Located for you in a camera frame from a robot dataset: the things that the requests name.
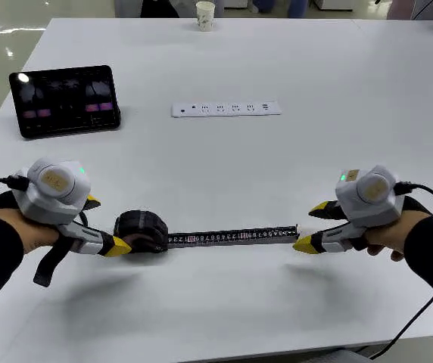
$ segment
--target white paper cup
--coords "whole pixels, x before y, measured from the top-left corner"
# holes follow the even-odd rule
[[[213,2],[196,3],[196,17],[198,19],[198,26],[202,32],[211,32],[214,15],[215,4]]]

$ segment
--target floor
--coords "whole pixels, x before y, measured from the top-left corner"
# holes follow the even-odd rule
[[[320,11],[315,5],[307,9],[309,18],[385,19],[391,0],[360,0],[355,11]],[[248,9],[227,9],[226,17],[286,17],[288,0],[276,0],[270,14],[255,14]],[[111,0],[0,0],[0,105],[8,93],[8,74],[22,68],[53,17],[113,17]],[[253,358],[241,362],[290,363],[302,361],[308,355],[285,355]],[[433,361],[433,338],[400,341],[381,363]]]

